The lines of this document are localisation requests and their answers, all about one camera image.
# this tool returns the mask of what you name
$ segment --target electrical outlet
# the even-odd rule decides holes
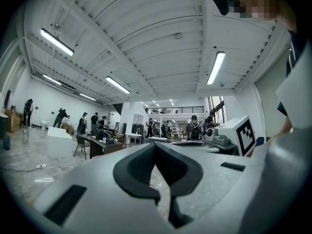
[[[36,166],[37,168],[40,168],[40,167],[46,167],[47,165],[46,164],[41,164],[41,165],[38,165]]]

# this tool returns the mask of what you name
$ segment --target black cable on floor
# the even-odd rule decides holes
[[[10,171],[10,170],[12,170],[12,171],[14,171],[14,172],[27,172],[27,173],[32,172],[32,171],[34,171],[34,170],[41,169],[41,168],[42,168],[42,166],[41,166],[41,167],[39,167],[39,168],[32,169],[32,170],[30,170],[30,171],[26,171],[26,170],[5,169],[5,168],[3,168],[3,167],[0,167],[0,169],[6,170],[6,171]]]

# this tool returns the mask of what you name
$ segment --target linear light fixture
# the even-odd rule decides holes
[[[80,93],[80,95],[81,95],[81,96],[84,96],[84,97],[86,97],[86,98],[88,98],[88,99],[91,99],[91,100],[96,100],[96,99],[93,99],[93,98],[91,98],[91,97],[88,97],[87,95],[84,95],[84,94],[82,94],[82,93]]]
[[[58,82],[58,81],[56,81],[56,80],[53,80],[52,78],[50,78],[50,77],[48,77],[48,76],[46,76],[46,75],[43,75],[43,77],[45,77],[45,78],[51,80],[52,82],[55,82],[55,83],[58,84],[58,85],[62,85],[62,83],[60,83],[60,82]]]
[[[214,60],[214,65],[213,65],[213,69],[210,73],[210,76],[208,78],[208,81],[207,81],[207,85],[211,85],[213,84],[220,68],[221,68],[221,65],[222,65],[222,62],[225,58],[225,52],[217,52],[216,54],[216,57],[215,57],[215,60]]]
[[[106,80],[109,81],[111,84],[115,85],[117,88],[119,88],[120,90],[124,91],[126,94],[129,94],[130,91],[126,88],[124,88],[123,86],[121,86],[117,81],[115,81],[114,79],[112,79],[110,76],[106,77]]]
[[[65,43],[60,41],[58,38],[53,36],[50,32],[48,32],[44,28],[40,29],[40,35],[42,35],[44,38],[52,42],[54,45],[59,47],[62,51],[66,52],[70,56],[73,55],[74,51],[70,47],[68,47]]]

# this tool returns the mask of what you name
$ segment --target blue bin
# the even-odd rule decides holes
[[[2,141],[3,141],[3,149],[4,150],[10,150],[11,149],[11,147],[10,147],[10,136],[8,136],[8,135],[4,136]]]

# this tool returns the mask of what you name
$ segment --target glossy gray floor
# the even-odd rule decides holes
[[[46,165],[46,167],[32,172],[16,172],[1,169],[4,181],[8,185],[9,190],[30,204],[55,180],[62,178],[76,166],[90,161],[89,147],[86,148],[87,159],[85,159],[84,152],[81,152],[80,148],[78,148],[74,157],[77,147],[75,138],[72,145],[72,157],[52,158],[47,156],[46,151],[47,131],[41,131],[36,128],[27,129],[27,131],[21,129],[8,135],[11,138],[11,149],[9,151],[4,150],[2,143],[0,147],[0,166],[2,168],[14,169],[16,171],[30,171],[35,169],[37,165]],[[161,201],[158,204],[158,209],[161,215],[167,218],[169,213],[170,190],[156,167],[153,169],[150,184],[152,188],[159,190]]]

